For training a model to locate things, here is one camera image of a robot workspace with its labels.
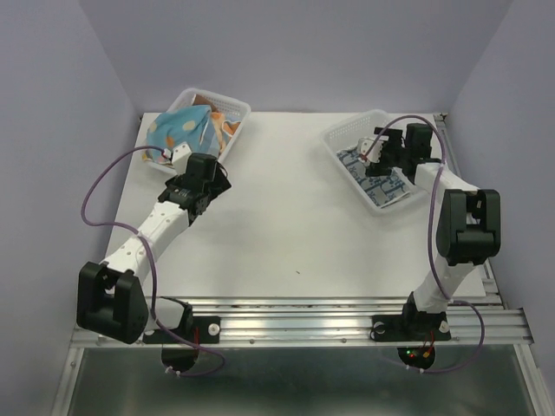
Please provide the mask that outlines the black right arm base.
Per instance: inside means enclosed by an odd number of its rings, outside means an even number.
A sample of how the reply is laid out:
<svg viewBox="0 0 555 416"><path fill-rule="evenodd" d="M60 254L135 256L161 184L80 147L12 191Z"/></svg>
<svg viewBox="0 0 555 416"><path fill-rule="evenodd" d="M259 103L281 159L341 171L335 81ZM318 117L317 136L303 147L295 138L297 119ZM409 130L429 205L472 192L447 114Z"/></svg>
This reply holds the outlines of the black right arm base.
<svg viewBox="0 0 555 416"><path fill-rule="evenodd" d="M376 342L400 342L397 348L402 363L418 370L428 370L434 364L435 343L452 339L444 312L414 316L373 315L370 339Z"/></svg>

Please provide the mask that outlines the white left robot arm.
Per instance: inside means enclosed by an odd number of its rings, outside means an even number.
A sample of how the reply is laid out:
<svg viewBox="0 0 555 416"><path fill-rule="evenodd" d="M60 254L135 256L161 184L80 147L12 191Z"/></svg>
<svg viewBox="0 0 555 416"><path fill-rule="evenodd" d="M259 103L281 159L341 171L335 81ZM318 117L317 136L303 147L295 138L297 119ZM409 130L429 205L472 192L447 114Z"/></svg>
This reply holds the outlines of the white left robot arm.
<svg viewBox="0 0 555 416"><path fill-rule="evenodd" d="M176 175L166 182L153 209L135 229L112 223L132 236L101 262L85 263L78 277L76 323L80 328L132 344L154 325L142 284L170 244L231 188L218 158L172 151Z"/></svg>

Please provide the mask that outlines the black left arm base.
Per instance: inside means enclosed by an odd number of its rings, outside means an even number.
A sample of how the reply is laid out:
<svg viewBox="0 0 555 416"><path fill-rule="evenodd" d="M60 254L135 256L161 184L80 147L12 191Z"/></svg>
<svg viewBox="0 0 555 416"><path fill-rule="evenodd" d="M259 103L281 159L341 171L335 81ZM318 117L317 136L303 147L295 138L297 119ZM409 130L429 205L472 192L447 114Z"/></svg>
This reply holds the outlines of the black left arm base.
<svg viewBox="0 0 555 416"><path fill-rule="evenodd" d="M215 374L225 365L225 357L206 345L219 344L221 318L217 315L194 316L193 306L177 298L163 296L164 306L171 306L177 324L168 330L150 322L141 340L164 344L160 358L167 374L192 378Z"/></svg>

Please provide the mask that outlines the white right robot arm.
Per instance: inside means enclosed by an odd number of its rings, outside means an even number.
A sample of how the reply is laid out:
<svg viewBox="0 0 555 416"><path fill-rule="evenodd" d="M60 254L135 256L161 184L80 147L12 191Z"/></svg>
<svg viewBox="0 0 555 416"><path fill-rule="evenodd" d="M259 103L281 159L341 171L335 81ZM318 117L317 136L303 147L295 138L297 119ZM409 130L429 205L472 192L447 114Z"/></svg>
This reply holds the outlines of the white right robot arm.
<svg viewBox="0 0 555 416"><path fill-rule="evenodd" d="M436 127L422 117L404 130L391 123L376 127L368 149L360 152L366 175L374 178L399 169L430 196L427 253L430 271L408 296L398 315L374 315L374 341L450 338L447 307L465 278L501 246L500 194L480 189L451 172L446 157L432 155Z"/></svg>

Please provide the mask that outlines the blue polka dot towel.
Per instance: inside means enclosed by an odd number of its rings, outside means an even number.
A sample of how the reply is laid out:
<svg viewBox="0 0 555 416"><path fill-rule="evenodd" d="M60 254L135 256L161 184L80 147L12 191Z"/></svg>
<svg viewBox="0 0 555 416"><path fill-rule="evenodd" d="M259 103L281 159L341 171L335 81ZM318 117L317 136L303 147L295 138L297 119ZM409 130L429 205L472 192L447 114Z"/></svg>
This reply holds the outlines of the blue polka dot towel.
<svg viewBox="0 0 555 416"><path fill-rule="evenodd" d="M167 165L160 148L172 151L179 145L187 144L194 153L219 155L219 146L211 122L212 109L208 105L183 107L160 114L148 127L144 160Z"/></svg>

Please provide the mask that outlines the blue white logo towel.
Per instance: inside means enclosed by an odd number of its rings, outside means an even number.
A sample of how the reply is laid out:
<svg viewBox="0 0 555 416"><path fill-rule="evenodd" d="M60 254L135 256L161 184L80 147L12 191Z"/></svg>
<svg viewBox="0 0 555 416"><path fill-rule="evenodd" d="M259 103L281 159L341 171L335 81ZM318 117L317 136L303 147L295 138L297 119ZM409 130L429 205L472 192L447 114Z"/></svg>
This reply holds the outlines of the blue white logo towel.
<svg viewBox="0 0 555 416"><path fill-rule="evenodd" d="M375 211L386 211L414 196L396 172L380 177L367 176L365 165L358 159L354 146L340 150L336 153L336 158L342 174L354 186L362 200Z"/></svg>

